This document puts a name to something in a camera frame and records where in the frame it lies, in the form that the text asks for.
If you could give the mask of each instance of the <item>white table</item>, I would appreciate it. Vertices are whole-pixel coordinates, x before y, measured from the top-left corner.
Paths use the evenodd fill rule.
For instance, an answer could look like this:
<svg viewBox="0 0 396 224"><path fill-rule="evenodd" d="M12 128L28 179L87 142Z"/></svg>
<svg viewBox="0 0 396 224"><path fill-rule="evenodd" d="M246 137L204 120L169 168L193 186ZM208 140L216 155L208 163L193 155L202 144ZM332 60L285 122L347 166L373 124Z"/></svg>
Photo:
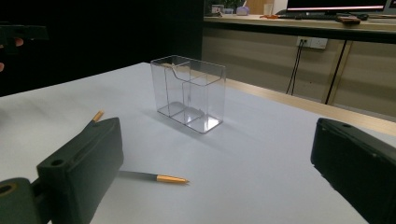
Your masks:
<svg viewBox="0 0 396 224"><path fill-rule="evenodd" d="M224 122L200 134L156 111L148 63L0 98L0 180L34 181L100 109L120 118L122 170L190 183L117 177L92 223L367 223L309 160L321 115L228 87Z"/></svg>

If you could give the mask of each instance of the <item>computer screen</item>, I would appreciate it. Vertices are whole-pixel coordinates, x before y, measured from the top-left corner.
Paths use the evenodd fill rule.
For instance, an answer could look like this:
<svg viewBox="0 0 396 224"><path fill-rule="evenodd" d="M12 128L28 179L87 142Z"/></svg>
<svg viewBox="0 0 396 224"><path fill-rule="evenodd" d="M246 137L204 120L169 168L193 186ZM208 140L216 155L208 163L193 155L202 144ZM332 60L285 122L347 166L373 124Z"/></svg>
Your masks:
<svg viewBox="0 0 396 224"><path fill-rule="evenodd" d="M288 0L289 12L373 12L383 11L387 0Z"/></svg>

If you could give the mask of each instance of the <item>hand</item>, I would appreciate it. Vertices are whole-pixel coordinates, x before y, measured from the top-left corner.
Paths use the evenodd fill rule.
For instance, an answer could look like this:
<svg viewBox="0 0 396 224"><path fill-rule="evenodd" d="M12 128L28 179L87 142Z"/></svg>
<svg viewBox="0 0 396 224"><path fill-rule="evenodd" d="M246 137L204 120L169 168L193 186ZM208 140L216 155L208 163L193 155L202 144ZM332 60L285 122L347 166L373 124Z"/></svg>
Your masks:
<svg viewBox="0 0 396 224"><path fill-rule="evenodd" d="M23 44L23 39L22 38L18 38L18 37L16 37L15 38L15 45L17 46L17 47L19 47L19 46L21 46ZM4 70L4 64L3 63L0 63L0 72L2 72Z"/></svg>

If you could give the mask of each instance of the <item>pen barrel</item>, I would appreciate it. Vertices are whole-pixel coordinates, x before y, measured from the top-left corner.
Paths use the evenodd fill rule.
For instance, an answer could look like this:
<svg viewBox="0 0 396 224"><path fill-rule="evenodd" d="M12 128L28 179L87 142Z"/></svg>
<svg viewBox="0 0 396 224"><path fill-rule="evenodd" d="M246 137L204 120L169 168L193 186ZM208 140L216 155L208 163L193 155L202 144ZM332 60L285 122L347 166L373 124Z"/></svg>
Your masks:
<svg viewBox="0 0 396 224"><path fill-rule="evenodd" d="M170 175L157 175L157 181L167 182L167 183L187 183L188 180L184 178L174 177Z"/></svg>

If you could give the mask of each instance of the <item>keyboard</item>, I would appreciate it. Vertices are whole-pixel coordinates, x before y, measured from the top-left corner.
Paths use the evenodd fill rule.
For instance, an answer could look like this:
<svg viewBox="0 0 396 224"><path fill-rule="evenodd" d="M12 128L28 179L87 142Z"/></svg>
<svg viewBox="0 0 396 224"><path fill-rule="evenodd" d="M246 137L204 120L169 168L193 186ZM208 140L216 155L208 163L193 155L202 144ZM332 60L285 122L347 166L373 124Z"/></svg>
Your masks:
<svg viewBox="0 0 396 224"><path fill-rule="evenodd" d="M286 19L286 20L318 20L318 21L335 21L339 15L321 15L321 14L283 14L277 15L278 19Z"/></svg>

